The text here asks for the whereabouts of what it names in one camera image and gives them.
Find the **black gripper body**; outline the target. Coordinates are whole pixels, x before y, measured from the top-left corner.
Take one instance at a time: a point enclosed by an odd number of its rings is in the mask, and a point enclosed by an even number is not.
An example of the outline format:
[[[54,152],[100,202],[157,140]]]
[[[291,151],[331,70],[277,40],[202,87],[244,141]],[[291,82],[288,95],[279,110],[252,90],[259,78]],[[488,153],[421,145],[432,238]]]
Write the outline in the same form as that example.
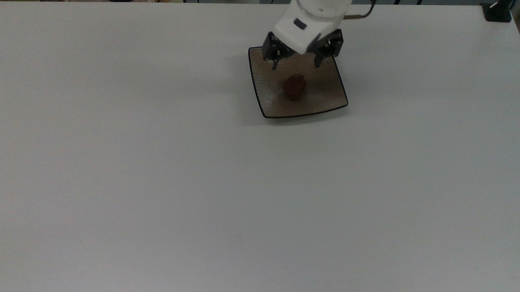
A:
[[[337,57],[343,45],[344,37],[341,29],[334,30],[321,39],[316,37],[303,52],[295,51],[292,47],[281,42],[272,32],[269,32],[262,44],[262,58],[266,61],[271,61],[274,57],[284,60],[296,54],[309,53],[313,54],[313,58],[317,55],[328,60]]]

